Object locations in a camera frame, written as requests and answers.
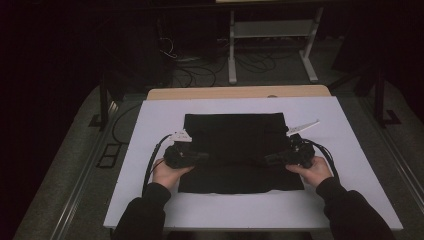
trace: black fabric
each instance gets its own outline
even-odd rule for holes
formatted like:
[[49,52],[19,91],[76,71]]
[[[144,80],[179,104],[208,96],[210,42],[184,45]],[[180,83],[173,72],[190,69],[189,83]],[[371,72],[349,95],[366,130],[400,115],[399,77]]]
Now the black fabric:
[[325,179],[316,192],[325,201],[324,213],[330,220],[334,239],[395,239],[387,223],[367,200],[357,191],[346,191],[338,179]]
[[289,147],[283,113],[187,114],[190,150],[210,155],[180,180],[179,192],[247,194],[302,190],[300,176],[282,165],[263,166],[264,156]]
[[125,209],[112,240],[161,239],[165,212],[171,193],[158,183],[150,183],[142,198],[134,198]]

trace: table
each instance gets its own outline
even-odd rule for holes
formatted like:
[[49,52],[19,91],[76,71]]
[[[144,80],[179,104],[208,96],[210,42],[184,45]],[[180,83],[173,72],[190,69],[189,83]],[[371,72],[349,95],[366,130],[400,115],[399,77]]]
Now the table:
[[[259,97],[266,88],[235,88],[233,98],[224,99],[217,97],[228,96],[230,88],[222,88],[222,95],[220,88],[158,89],[149,93],[148,100],[140,109],[104,226],[116,227],[127,204],[141,195],[145,169],[156,143],[163,136],[180,130],[186,113],[283,112],[288,126],[320,119],[318,126],[302,132],[302,136],[327,147],[334,157],[343,186],[361,192],[391,229],[402,229],[337,98],[330,96],[322,86],[272,87],[281,90],[280,94],[278,90],[271,93],[278,97]],[[284,96],[284,92],[290,93],[295,88],[300,93],[304,89],[306,97],[302,94],[298,97]],[[314,96],[311,94],[313,91],[309,91],[311,89],[323,91]],[[173,95],[178,100],[169,100],[174,91],[181,93]],[[209,99],[199,99],[202,92],[203,98]],[[167,96],[167,99],[156,100],[160,96]],[[171,141],[165,141],[157,156],[163,156],[164,149],[171,144]],[[322,212],[324,203],[309,185],[305,185],[302,191],[261,194],[190,194],[178,193],[177,187],[171,193],[173,197],[165,206],[165,230],[304,231],[329,227]]]

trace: wire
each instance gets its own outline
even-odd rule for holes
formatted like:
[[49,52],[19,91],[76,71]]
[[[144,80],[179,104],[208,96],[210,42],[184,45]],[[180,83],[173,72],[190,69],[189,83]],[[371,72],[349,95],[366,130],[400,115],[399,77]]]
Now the wire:
[[155,170],[155,168],[156,168],[157,166],[159,166],[159,164],[163,163],[164,161],[165,161],[165,159],[164,159],[164,160],[162,160],[162,161],[160,161],[160,162],[158,162],[155,166],[153,166],[152,171],[150,171],[150,174],[152,174],[152,172]]
[[303,139],[303,141],[305,141],[306,143],[311,143],[312,145],[314,145],[315,147],[317,147],[322,154],[324,155],[324,157],[327,159],[328,165],[330,165],[331,171],[333,172],[334,177],[339,180],[339,173],[337,172],[336,166],[334,165],[334,159],[333,156],[331,155],[330,151],[328,151],[327,148],[325,148],[324,146],[315,143],[309,139]]
[[158,154],[160,145],[162,145],[163,141],[165,141],[165,139],[167,139],[171,135],[172,134],[168,134],[165,137],[163,137],[160,140],[160,142],[158,144],[156,144],[156,147],[153,150],[152,156],[150,157],[150,160],[149,160],[149,164],[147,165],[147,168],[146,168],[146,175],[144,175],[144,183],[143,183],[143,188],[141,189],[141,196],[143,196],[144,193],[146,192],[147,183],[149,182],[150,174],[151,174],[150,169],[152,168],[153,162],[155,161],[156,155]]

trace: human hand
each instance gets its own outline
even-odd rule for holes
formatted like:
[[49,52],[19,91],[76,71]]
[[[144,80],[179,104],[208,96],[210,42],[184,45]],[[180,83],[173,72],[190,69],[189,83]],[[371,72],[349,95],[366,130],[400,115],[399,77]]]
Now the human hand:
[[330,169],[324,158],[315,156],[312,158],[312,167],[303,168],[298,165],[286,165],[286,169],[290,172],[299,173],[306,183],[317,187],[325,179],[332,177]]
[[155,161],[153,167],[153,182],[159,183],[170,190],[185,173],[190,172],[194,167],[173,169],[170,168],[164,159]]

